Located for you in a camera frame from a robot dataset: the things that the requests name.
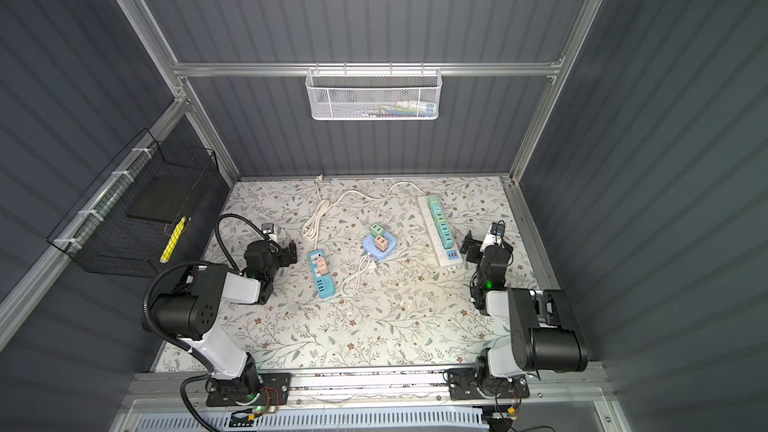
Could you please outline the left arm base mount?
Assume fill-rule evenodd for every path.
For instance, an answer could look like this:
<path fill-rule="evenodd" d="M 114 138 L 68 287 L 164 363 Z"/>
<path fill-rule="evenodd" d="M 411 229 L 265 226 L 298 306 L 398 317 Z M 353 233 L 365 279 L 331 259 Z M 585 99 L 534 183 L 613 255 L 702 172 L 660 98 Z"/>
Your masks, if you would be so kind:
<path fill-rule="evenodd" d="M 207 407 L 277 407 L 287 403 L 292 375 L 259 373 L 233 380 L 208 379 Z"/>

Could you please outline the white vented cover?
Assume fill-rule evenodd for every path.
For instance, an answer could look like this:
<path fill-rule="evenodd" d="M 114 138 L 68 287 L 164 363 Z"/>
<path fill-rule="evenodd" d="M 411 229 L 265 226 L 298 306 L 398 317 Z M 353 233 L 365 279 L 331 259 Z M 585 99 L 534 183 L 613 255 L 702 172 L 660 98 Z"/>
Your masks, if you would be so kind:
<path fill-rule="evenodd" d="M 403 407 L 286 410 L 260 417 L 243 412 L 203 415 L 219 431 L 487 431 L 480 410 L 472 407 Z"/>

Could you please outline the long white power strip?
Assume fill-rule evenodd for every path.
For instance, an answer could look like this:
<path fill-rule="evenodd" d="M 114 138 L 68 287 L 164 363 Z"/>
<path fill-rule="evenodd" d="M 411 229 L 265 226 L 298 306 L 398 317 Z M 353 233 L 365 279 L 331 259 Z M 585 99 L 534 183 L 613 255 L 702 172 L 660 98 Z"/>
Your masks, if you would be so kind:
<path fill-rule="evenodd" d="M 457 269 L 463 264 L 463 258 L 438 198 L 435 195 L 423 195 L 417 201 L 439 265 L 448 270 Z"/>

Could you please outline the blue square power socket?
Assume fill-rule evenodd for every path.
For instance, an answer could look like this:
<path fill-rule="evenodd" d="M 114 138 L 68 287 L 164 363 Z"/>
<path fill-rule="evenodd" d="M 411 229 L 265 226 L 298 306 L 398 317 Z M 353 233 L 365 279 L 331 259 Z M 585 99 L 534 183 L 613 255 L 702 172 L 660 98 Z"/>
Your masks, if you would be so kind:
<path fill-rule="evenodd" d="M 375 261 L 383 261 L 393 254 L 398 241 L 389 231 L 384 230 L 379 235 L 369 233 L 362 241 L 363 249 Z"/>

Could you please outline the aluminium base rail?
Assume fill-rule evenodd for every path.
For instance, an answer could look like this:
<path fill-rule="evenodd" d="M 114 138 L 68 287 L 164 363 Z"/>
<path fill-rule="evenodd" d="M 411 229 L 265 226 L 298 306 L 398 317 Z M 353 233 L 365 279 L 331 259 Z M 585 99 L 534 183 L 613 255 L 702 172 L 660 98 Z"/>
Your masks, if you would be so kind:
<path fill-rule="evenodd" d="M 411 405 L 501 405 L 509 399 L 454 401 L 442 373 L 458 364 L 357 368 L 301 368 L 266 373 L 292 375 L 287 403 L 281 409 L 396 407 Z M 593 363 L 583 372 L 540 371 L 526 374 L 532 403 L 598 402 L 615 398 L 603 367 Z"/>

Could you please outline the brown plug adapter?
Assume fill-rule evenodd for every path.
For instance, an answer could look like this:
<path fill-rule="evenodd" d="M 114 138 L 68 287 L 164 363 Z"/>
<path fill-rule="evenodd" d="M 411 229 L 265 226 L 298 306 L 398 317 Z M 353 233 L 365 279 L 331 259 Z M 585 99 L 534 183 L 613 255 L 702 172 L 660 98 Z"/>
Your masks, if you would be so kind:
<path fill-rule="evenodd" d="M 389 248 L 389 242 L 384 235 L 375 237 L 374 245 L 380 252 L 386 252 Z"/>
<path fill-rule="evenodd" d="M 323 256 L 318 256 L 315 259 L 314 263 L 315 263 L 318 275 L 324 276 L 328 274 L 327 263 Z"/>

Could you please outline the pens in white basket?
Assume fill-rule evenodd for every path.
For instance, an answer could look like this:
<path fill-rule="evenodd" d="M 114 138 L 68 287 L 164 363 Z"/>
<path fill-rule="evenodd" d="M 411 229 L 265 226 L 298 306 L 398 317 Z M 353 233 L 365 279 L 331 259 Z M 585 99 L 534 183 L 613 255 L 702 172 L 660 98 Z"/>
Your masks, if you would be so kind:
<path fill-rule="evenodd" d="M 354 110 L 353 113 L 364 117 L 435 118 L 438 116 L 438 106 L 425 101 L 372 103 Z"/>

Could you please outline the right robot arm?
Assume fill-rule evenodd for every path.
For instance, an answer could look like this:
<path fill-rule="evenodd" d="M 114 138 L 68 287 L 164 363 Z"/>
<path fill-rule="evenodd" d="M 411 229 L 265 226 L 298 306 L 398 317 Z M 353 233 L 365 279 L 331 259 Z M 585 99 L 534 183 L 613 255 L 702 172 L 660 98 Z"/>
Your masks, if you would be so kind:
<path fill-rule="evenodd" d="M 484 316 L 506 320 L 508 327 L 504 337 L 478 355 L 466 395 L 524 398 L 528 373 L 586 370 L 588 348 L 563 291 L 507 287 L 512 247 L 497 234 L 482 241 L 467 234 L 459 252 L 476 266 L 469 283 L 472 305 Z"/>

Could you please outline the teal small power strip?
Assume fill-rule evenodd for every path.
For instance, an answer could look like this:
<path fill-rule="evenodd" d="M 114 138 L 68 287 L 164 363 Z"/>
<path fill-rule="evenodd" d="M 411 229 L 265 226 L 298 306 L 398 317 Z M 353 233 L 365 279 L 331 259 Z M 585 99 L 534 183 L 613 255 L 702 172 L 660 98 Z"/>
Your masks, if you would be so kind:
<path fill-rule="evenodd" d="M 335 295 L 335 287 L 334 287 L 333 279 L 329 269 L 328 269 L 327 275 L 320 276 L 317 274 L 317 269 L 314 261 L 318 256 L 323 256 L 326 260 L 326 257 L 323 251 L 320 249 L 308 253 L 308 259 L 311 267 L 311 272 L 315 281 L 317 294 L 320 299 L 325 300 Z"/>

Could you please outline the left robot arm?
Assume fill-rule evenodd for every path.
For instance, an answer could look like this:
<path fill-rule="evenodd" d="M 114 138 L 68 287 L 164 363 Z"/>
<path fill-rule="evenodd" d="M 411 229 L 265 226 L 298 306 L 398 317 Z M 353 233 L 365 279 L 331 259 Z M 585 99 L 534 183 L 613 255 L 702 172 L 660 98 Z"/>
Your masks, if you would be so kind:
<path fill-rule="evenodd" d="M 143 298 L 142 327 L 203 364 L 212 402 L 250 405 L 266 397 L 252 356 L 216 323 L 223 301 L 266 304 L 277 272 L 298 262 L 293 240 L 279 245 L 266 227 L 261 235 L 247 245 L 242 272 L 229 263 L 179 263 L 153 279 Z"/>

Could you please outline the yellow marker pen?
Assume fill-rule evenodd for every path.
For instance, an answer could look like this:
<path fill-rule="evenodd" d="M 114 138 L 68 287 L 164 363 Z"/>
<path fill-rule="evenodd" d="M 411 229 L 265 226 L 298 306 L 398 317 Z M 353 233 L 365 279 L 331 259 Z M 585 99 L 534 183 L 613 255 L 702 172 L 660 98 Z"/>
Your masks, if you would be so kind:
<path fill-rule="evenodd" d="M 173 229 L 173 231 L 172 231 L 172 233 L 171 233 L 171 235 L 170 235 L 170 237 L 169 237 L 169 239 L 168 239 L 168 241 L 166 243 L 166 246 L 164 247 L 164 249 L 163 249 L 163 251 L 162 251 L 162 253 L 160 255 L 159 262 L 161 264 L 168 263 L 170 261 L 170 259 L 172 258 L 172 255 L 173 255 L 173 253 L 174 253 L 174 251 L 175 251 L 175 249 L 177 247 L 177 244 L 178 244 L 178 242 L 180 240 L 180 237 L 181 237 L 181 235 L 182 235 L 182 233 L 183 233 L 187 223 L 188 223 L 188 219 L 185 216 L 182 216 L 180 218 L 180 220 L 178 221 L 178 223 L 175 225 L 175 227 L 174 227 L 174 229 Z"/>

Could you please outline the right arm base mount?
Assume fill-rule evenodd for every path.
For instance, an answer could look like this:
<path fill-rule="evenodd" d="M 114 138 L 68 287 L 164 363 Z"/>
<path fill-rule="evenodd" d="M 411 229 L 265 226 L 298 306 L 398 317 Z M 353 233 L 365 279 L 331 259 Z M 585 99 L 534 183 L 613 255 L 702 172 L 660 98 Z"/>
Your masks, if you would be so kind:
<path fill-rule="evenodd" d="M 450 368 L 442 373 L 454 401 L 481 399 L 522 400 L 530 397 L 524 376 L 499 378 L 483 375 L 476 368 Z"/>

